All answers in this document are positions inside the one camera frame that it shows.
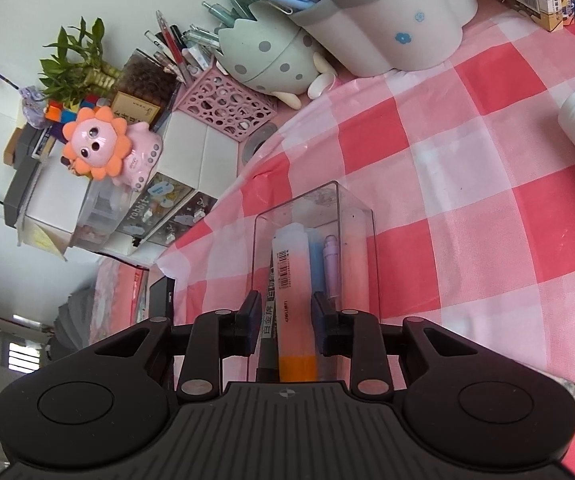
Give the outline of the white drawer organizer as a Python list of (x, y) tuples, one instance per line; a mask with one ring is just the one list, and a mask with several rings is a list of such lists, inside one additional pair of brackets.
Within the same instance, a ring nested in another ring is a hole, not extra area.
[(239, 143), (181, 112), (160, 130), (163, 154), (135, 191), (91, 183), (72, 245), (134, 266), (152, 266), (202, 220), (236, 180)]

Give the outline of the red white checkered tablecloth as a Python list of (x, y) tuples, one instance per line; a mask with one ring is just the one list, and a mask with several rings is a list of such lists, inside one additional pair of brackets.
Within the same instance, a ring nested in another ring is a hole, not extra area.
[[(355, 79), (291, 118), (158, 267), (176, 320), (242, 299), (255, 218), (336, 181), (374, 214), (381, 315), (421, 315), (575, 382), (575, 24), (478, 0), (425, 72)], [(566, 465), (575, 472), (575, 439)]]

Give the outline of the grey black marker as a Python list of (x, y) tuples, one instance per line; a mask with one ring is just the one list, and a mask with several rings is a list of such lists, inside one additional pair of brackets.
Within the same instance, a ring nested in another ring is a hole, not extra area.
[(280, 382), (274, 256), (270, 256), (268, 288), (263, 310), (262, 329), (260, 330), (260, 353), (258, 353), (256, 382), (266, 382), (266, 384), (278, 384)]

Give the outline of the white eraser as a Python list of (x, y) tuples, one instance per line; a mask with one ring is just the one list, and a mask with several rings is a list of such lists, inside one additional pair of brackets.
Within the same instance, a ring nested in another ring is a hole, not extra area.
[(575, 382), (572, 382), (569, 379), (559, 377), (559, 376), (553, 376), (552, 379), (555, 380), (562, 387), (564, 387), (566, 389), (566, 391), (573, 397), (573, 399), (575, 401)]

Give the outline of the pink lion toy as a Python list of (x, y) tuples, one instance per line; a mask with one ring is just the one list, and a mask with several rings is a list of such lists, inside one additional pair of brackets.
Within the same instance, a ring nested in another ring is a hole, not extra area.
[(163, 153), (163, 138), (147, 122), (128, 124), (108, 106), (81, 108), (76, 119), (63, 126), (62, 156), (79, 177), (142, 191)]

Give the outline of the green bamboo plant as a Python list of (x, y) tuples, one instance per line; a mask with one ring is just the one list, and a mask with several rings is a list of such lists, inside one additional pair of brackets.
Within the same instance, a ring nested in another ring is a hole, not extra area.
[(105, 60), (105, 26), (96, 18), (91, 26), (81, 18), (77, 26), (61, 27), (58, 38), (46, 49), (54, 52), (40, 60), (42, 92), (53, 101), (71, 106), (88, 94), (107, 98), (122, 71)]

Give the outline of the purple white pen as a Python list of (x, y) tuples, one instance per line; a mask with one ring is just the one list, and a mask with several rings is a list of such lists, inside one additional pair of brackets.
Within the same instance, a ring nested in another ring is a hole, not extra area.
[(327, 300), (335, 309), (338, 309), (339, 298), (341, 298), (341, 257), (339, 256), (339, 241), (335, 235), (330, 234), (324, 239), (323, 264)]

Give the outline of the orange capped highlighter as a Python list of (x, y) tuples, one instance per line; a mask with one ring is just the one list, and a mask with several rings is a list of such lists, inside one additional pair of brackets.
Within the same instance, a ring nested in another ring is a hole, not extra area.
[(278, 229), (272, 240), (272, 263), (280, 380), (314, 382), (318, 367), (310, 312), (309, 245), (301, 223)]

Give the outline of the black smartphone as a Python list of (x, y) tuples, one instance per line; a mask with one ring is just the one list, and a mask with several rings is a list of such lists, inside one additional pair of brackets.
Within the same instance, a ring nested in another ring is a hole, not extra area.
[(149, 316), (150, 318), (174, 318), (175, 281), (163, 276), (150, 286)]

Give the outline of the red pink box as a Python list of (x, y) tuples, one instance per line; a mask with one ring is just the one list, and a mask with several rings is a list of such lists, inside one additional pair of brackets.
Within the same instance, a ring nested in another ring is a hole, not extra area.
[(149, 272), (130, 264), (104, 259), (94, 285), (89, 344), (137, 323), (137, 310)]

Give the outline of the pink perforated pen basket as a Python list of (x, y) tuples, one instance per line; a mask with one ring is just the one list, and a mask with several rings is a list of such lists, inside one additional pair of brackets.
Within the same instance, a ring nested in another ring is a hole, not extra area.
[(274, 98), (242, 86), (216, 65), (178, 91), (175, 110), (239, 143), (278, 114)]

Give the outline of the black box on top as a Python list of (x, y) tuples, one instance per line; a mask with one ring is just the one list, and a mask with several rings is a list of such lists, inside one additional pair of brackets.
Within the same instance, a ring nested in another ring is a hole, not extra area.
[(30, 189), (48, 159), (56, 138), (51, 128), (36, 129), (30, 124), (16, 128), (4, 149), (3, 162), (14, 169), (3, 199), (4, 223), (14, 228), (23, 207), (30, 198)]

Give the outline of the pink highlighter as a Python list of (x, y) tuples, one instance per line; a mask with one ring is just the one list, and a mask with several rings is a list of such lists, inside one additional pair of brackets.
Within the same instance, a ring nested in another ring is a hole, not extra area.
[(370, 307), (368, 238), (360, 211), (342, 220), (342, 306), (368, 311)]

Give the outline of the egg shaped pen holder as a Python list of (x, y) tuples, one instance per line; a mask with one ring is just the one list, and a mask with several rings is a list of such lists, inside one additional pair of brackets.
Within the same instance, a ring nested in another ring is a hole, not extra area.
[(304, 28), (266, 2), (250, 5), (252, 18), (238, 18), (218, 32), (215, 56), (240, 84), (301, 108), (301, 96), (316, 100), (337, 83), (325, 49)]

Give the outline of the clear plastic organizer box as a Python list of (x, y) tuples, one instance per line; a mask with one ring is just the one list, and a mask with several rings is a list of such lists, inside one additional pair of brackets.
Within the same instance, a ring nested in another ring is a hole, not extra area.
[(259, 214), (252, 287), (264, 300), (260, 346), (250, 361), (271, 382), (348, 380), (342, 356), (316, 347), (310, 299), (380, 315), (372, 210), (336, 181)]

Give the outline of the light blue pen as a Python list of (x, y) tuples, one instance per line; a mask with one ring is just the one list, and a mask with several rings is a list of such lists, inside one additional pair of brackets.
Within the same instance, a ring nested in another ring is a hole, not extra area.
[(315, 229), (307, 230), (312, 292), (325, 292), (324, 238)]

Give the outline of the rubik's cube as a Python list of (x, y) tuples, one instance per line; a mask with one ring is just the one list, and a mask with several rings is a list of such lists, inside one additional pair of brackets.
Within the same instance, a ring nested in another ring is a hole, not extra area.
[(98, 108), (98, 101), (99, 97), (95, 94), (88, 94), (85, 99), (70, 106), (66, 106), (65, 104), (55, 100), (49, 100), (45, 110), (45, 118), (49, 122), (58, 122), (59, 124), (74, 122), (77, 118), (78, 112), (82, 108), (92, 108), (93, 110), (96, 110)]

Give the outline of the white grey pen holder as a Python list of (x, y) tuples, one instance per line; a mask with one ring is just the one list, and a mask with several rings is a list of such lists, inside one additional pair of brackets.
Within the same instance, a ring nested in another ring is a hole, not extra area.
[(292, 21), (357, 77), (428, 70), (461, 46), (477, 0), (321, 0)]

